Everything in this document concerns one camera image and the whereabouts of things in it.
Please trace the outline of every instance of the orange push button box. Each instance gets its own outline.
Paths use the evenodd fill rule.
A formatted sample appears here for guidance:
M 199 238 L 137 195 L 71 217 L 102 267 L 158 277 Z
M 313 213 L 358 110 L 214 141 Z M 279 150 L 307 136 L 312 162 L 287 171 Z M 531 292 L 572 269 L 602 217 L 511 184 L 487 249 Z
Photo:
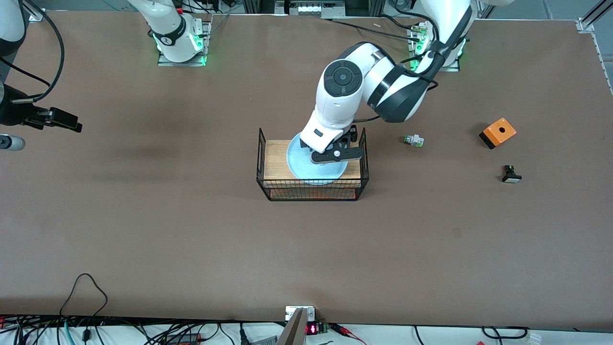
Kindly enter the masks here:
M 479 137 L 483 139 L 485 144 L 493 149 L 494 147 L 507 141 L 510 137 L 517 133 L 515 128 L 503 117 L 494 122 L 489 127 L 483 130 Z

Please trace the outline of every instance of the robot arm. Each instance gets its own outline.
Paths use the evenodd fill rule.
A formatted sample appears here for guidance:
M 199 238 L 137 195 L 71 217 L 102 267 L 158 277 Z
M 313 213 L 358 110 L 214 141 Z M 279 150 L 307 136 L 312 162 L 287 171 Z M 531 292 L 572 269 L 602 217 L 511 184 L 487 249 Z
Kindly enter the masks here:
M 145 17 L 164 56 L 176 63 L 188 61 L 204 49 L 202 20 L 179 14 L 172 0 L 128 0 Z
M 476 17 L 471 0 L 422 0 L 422 4 L 438 27 L 438 37 L 415 73 L 408 72 L 404 65 L 396 65 L 375 44 L 363 42 L 347 49 L 326 67 L 319 79 L 315 109 L 300 133 L 304 145 L 319 153 L 330 149 L 349 131 L 360 100 L 385 122 L 403 122 L 413 116 L 430 80 L 444 66 Z
M 17 51 L 26 38 L 23 5 L 18 0 L 0 0 L 0 56 Z

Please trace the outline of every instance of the brown tabletop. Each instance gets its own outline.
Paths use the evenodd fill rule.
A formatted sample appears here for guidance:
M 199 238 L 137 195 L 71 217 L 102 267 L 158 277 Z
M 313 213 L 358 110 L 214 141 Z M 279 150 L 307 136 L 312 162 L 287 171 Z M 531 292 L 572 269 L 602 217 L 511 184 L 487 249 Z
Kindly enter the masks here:
M 302 130 L 346 47 L 398 61 L 406 42 L 232 16 L 206 67 L 159 68 L 138 13 L 50 15 L 66 65 L 41 104 L 83 133 L 2 128 L 28 145 L 0 152 L 0 312 L 57 313 L 89 272 L 114 316 L 280 320 L 313 304 L 331 322 L 613 327 L 613 97 L 573 22 L 476 22 L 462 71 L 439 74 L 410 121 L 367 125 L 359 201 L 273 203 L 255 181 L 258 128 Z M 58 55 L 33 24 L 15 64 L 51 79 Z M 501 117 L 518 133 L 489 150 L 478 134 Z M 398 141 L 415 133 L 421 149 Z M 506 164 L 519 184 L 500 182 Z M 83 281 L 66 312 L 101 302 Z

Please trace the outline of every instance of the plate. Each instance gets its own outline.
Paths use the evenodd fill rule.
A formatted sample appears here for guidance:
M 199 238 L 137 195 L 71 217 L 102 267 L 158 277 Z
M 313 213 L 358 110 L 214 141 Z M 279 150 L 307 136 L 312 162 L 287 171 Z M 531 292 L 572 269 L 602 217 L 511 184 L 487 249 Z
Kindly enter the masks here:
M 347 169 L 349 162 L 336 161 L 326 164 L 314 164 L 311 161 L 311 151 L 308 147 L 300 147 L 300 133 L 292 139 L 287 147 L 287 166 L 292 174 L 300 180 L 312 185 L 329 184 L 338 179 Z

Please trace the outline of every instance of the black wire basket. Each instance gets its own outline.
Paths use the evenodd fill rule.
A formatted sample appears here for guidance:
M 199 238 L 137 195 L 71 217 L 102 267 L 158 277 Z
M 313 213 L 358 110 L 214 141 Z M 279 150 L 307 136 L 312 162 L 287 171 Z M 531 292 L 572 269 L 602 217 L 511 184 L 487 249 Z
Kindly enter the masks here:
M 354 165 L 352 169 L 354 172 L 349 174 L 351 178 L 345 178 L 348 173 L 334 180 L 271 178 L 266 173 L 266 138 L 262 128 L 260 128 L 257 150 L 257 184 L 270 201 L 356 201 L 368 183 L 365 128 L 362 129 L 358 146 L 362 148 L 364 155 L 359 161 L 349 162 L 350 165 Z

